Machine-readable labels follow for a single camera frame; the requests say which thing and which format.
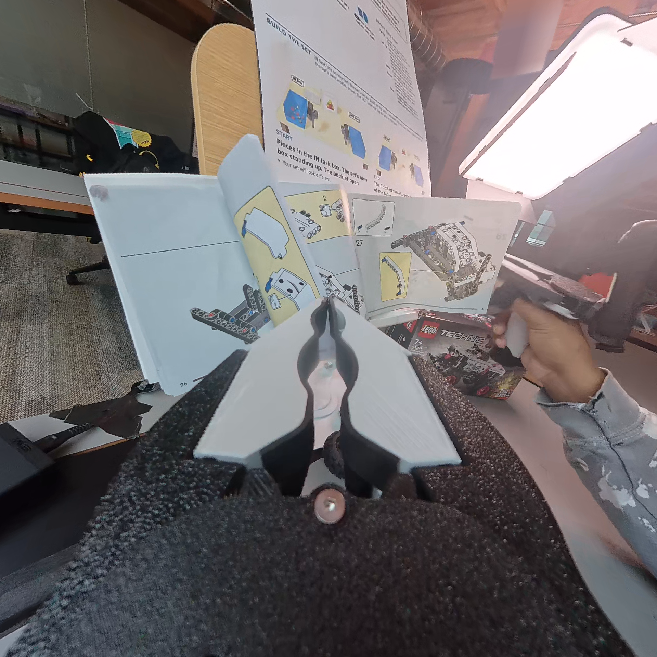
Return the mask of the black printed bag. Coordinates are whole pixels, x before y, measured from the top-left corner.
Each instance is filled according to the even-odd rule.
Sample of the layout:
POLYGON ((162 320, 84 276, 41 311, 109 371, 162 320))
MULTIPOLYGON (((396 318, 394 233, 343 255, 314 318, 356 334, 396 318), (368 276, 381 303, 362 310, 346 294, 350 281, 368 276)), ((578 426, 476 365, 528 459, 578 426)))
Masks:
POLYGON ((78 176, 101 173, 198 174, 197 158, 169 136, 109 121, 86 111, 72 122, 74 170, 78 176))

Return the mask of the window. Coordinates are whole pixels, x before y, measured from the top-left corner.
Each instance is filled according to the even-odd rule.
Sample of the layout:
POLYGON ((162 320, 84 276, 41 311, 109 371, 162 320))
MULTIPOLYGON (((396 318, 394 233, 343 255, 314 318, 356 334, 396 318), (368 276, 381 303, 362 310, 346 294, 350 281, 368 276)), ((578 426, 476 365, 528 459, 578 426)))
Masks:
POLYGON ((555 228, 554 213, 551 209, 543 210, 535 223, 518 221, 514 229, 510 247, 528 245, 533 248, 543 248, 555 228))

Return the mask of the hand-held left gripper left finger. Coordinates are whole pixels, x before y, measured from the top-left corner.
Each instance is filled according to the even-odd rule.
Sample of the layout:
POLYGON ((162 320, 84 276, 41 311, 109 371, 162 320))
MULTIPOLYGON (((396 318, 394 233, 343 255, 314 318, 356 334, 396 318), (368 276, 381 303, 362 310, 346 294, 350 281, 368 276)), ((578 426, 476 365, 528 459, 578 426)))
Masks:
POLYGON ((194 448, 195 458, 249 469, 307 467, 315 443, 309 379, 320 362, 327 311, 327 299, 315 300, 251 347, 194 448))

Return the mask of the white task instruction poster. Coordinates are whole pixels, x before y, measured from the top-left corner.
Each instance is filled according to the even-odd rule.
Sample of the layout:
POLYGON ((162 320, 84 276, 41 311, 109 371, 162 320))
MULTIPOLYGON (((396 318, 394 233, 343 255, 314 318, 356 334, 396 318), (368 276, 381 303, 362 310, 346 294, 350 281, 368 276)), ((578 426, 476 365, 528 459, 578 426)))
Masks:
POLYGON ((278 178, 431 197, 405 1, 251 1, 278 178))

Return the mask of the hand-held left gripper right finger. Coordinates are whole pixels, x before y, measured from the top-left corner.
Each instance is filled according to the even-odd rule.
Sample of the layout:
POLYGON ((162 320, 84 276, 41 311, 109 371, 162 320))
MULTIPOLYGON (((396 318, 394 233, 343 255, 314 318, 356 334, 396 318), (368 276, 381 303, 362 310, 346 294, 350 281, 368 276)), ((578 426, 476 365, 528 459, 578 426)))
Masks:
POLYGON ((346 385, 340 408, 346 472, 406 474, 460 465, 461 454, 406 349, 335 299, 330 332, 346 385))

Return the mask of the dark storage shelf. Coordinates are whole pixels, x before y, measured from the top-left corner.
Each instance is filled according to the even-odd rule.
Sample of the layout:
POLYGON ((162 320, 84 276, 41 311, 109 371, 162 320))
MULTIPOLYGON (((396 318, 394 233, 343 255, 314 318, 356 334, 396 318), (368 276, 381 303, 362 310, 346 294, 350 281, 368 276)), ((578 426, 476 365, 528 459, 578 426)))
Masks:
POLYGON ((1 160, 73 173, 73 121, 1 96, 1 160))

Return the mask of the black office chair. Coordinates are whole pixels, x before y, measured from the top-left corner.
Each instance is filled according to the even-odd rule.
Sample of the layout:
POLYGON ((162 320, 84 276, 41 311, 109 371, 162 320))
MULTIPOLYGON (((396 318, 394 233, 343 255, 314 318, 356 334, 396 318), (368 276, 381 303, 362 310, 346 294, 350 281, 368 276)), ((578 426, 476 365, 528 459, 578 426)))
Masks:
POLYGON ((69 286, 77 286, 81 284, 79 276, 98 271, 105 271, 111 268, 111 265, 103 245, 103 238, 97 224, 94 224, 91 233, 86 236, 86 242, 90 245, 101 249, 102 258, 100 261, 87 264, 76 269, 71 269, 65 276, 65 281, 69 286))

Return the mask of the person's right forearm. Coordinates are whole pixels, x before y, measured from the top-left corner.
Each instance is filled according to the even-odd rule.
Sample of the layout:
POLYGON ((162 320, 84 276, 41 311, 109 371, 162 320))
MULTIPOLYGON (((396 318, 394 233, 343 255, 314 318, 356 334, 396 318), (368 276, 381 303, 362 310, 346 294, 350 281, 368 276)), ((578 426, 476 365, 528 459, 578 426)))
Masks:
POLYGON ((563 431, 564 454, 619 534, 656 576, 656 414, 608 369, 588 403, 536 403, 563 431))

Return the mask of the black power adapter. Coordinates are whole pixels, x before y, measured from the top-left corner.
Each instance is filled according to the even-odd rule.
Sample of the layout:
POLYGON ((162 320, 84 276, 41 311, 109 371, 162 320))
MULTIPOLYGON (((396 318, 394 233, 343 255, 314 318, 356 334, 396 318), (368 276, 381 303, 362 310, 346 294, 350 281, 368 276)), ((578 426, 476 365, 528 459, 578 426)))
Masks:
POLYGON ((9 423, 1 424, 1 497, 40 476, 54 465, 36 443, 9 423))

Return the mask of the building instruction booklet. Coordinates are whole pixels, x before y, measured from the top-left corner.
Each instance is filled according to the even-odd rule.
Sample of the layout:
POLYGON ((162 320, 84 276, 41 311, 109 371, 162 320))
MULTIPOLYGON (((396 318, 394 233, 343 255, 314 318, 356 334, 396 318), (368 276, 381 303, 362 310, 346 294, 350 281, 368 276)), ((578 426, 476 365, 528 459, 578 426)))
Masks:
POLYGON ((283 183, 247 135, 215 176, 84 176, 143 374, 192 389, 321 297, 385 327, 488 310, 521 204, 283 183))

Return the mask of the grey desk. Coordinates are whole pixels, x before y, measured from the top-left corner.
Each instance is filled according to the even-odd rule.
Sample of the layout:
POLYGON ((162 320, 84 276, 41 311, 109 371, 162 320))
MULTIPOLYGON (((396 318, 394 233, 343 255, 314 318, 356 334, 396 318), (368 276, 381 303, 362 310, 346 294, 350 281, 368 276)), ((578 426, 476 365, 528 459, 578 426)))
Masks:
POLYGON ((434 375, 464 448, 320 523, 193 442, 243 357, 121 466, 9 656, 655 656, 656 583, 571 469, 524 384, 468 401, 434 375))

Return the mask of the person's right hand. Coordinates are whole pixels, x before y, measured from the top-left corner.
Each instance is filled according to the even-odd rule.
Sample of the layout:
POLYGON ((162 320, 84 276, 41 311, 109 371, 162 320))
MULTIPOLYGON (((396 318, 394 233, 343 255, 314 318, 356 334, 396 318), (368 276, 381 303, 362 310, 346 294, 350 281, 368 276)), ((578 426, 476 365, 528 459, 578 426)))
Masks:
POLYGON ((580 324, 518 299, 494 319, 495 343, 500 348, 506 346, 507 325, 513 313, 528 327, 528 346, 520 359, 530 377, 555 403, 589 403, 606 374, 595 365, 580 324))

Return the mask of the black toy set box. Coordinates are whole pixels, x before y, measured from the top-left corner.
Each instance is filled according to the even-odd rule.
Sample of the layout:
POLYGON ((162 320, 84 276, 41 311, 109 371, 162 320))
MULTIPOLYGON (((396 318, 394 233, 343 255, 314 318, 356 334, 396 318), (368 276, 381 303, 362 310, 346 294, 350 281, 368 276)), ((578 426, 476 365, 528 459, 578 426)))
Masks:
POLYGON ((431 362, 467 396, 506 400, 525 377, 519 359, 507 349, 497 352, 491 317, 424 311, 383 332, 412 355, 431 362))

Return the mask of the black toy tyre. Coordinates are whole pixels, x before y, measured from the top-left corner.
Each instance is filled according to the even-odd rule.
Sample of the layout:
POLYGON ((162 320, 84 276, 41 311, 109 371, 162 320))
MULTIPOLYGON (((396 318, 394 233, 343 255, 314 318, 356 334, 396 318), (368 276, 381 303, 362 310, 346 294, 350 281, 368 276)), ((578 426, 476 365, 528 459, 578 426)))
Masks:
POLYGON ((330 434, 324 442, 323 461, 325 467, 333 476, 343 480, 344 474, 344 458, 340 447, 340 431, 334 431, 330 434))

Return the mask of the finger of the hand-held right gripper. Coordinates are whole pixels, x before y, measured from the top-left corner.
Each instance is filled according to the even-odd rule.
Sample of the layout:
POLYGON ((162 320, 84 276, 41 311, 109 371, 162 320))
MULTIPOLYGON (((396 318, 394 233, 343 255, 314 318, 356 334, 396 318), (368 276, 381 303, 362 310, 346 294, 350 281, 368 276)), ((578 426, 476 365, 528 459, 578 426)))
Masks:
POLYGON ((552 300, 552 271, 517 257, 504 257, 500 267, 501 289, 535 302, 552 300))

